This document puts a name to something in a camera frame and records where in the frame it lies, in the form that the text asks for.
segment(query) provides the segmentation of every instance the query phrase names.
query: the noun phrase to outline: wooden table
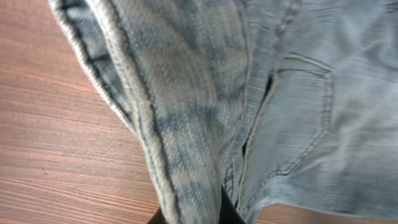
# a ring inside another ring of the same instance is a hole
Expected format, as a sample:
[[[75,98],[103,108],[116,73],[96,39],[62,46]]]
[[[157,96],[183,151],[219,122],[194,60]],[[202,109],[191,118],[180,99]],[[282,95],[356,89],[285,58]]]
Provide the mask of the wooden table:
[[[137,139],[85,77],[47,2],[0,0],[0,223],[146,223],[158,206]],[[398,222],[276,205],[258,223]]]

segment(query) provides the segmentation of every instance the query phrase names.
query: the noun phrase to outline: back pocket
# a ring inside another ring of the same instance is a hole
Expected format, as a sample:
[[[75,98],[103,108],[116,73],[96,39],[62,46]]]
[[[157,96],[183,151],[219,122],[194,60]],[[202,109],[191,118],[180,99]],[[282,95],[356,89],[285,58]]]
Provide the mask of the back pocket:
[[[333,70],[300,55],[286,56],[262,118],[263,150],[275,175],[288,175],[330,129]]]

